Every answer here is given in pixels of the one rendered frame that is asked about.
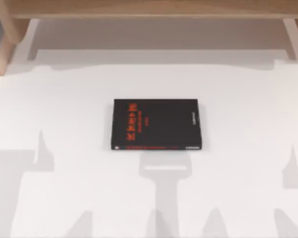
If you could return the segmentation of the wooden open shelf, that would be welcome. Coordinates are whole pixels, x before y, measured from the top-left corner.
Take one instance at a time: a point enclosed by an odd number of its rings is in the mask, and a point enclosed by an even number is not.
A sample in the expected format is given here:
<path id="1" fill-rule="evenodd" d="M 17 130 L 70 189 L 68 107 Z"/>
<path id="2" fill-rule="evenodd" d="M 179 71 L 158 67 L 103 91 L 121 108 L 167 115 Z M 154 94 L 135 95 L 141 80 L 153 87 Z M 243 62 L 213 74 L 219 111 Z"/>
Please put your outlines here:
<path id="1" fill-rule="evenodd" d="M 0 0 L 5 74 L 280 50 L 298 0 Z M 289 49 L 287 55 L 298 61 Z"/>

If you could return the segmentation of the black book with red lettering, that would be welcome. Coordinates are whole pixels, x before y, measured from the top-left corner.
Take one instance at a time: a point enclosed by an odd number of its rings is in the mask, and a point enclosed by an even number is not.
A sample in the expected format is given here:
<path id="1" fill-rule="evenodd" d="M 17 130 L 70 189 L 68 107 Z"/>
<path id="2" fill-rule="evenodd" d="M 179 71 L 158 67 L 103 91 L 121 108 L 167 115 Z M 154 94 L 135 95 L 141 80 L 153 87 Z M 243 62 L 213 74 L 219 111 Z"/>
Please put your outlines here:
<path id="1" fill-rule="evenodd" d="M 200 150 L 196 99 L 116 99 L 113 150 Z"/>

